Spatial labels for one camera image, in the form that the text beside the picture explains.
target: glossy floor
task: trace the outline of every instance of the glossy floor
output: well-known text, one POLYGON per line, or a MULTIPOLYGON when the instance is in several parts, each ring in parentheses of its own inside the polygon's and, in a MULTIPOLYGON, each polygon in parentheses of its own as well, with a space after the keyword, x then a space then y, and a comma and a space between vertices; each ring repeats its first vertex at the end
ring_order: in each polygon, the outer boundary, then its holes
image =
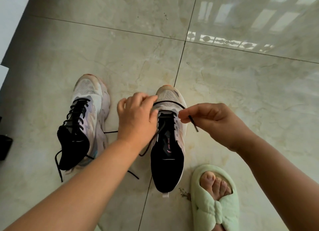
MULTIPOLYGON (((58 126, 84 73, 116 103, 175 85, 188 106, 224 102, 258 135, 319 182, 319 0, 30 0, 3 65, 0 134, 14 139, 0 163, 0 229, 59 185, 58 126)), ((108 135, 109 142, 116 134, 108 135)), ((194 168, 225 169, 240 197, 241 230, 285 230, 247 165, 188 127, 184 174, 163 199, 149 156, 132 165, 100 219, 102 230, 192 230, 194 168)))

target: laced sneaker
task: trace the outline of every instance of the laced sneaker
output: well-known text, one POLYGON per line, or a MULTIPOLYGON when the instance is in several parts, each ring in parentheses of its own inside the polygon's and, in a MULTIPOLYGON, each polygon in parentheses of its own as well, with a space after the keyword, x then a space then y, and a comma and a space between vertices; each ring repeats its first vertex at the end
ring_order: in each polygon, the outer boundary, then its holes
POLYGON ((70 173, 75 167, 81 169, 106 148, 104 122, 109 107, 110 96, 105 84, 93 75, 81 76, 74 87, 70 111, 57 132, 62 149, 56 154, 55 162, 61 181, 61 170, 70 173))
POLYGON ((168 197, 180 181, 184 169, 184 138, 187 124, 181 123, 178 112, 186 108, 181 93, 170 85, 158 89, 153 109, 158 113, 157 136, 150 142, 151 170, 154 184, 163 197, 168 197))

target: white furniture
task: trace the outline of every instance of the white furniture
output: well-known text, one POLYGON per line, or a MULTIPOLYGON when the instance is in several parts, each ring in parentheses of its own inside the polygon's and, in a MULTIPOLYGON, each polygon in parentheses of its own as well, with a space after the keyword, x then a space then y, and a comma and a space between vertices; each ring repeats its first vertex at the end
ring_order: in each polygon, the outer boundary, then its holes
MULTIPOLYGON (((9 47, 28 1, 0 0, 0 63, 9 47)), ((8 68, 0 65, 0 88, 8 70, 8 68)))

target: person's right arm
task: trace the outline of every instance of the person's right arm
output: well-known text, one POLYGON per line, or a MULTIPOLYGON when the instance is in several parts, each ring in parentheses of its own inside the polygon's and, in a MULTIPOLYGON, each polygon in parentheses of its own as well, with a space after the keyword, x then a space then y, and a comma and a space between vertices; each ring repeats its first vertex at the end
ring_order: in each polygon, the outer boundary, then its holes
POLYGON ((254 134, 225 104, 202 103, 183 109, 179 118, 195 124, 238 153, 290 231, 318 230, 319 184, 254 134))

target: loose shoelace end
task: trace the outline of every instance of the loose shoelace end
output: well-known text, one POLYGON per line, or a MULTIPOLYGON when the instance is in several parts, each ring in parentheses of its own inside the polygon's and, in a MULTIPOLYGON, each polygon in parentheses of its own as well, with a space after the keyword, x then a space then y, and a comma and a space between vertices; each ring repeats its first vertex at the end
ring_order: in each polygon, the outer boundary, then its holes
POLYGON ((196 124, 195 124, 195 122, 194 122, 192 116, 191 116, 191 115, 188 115, 188 117, 189 117, 191 123, 194 125, 194 127, 195 127, 195 129, 196 129, 196 132, 198 132, 198 128, 196 127, 196 124))

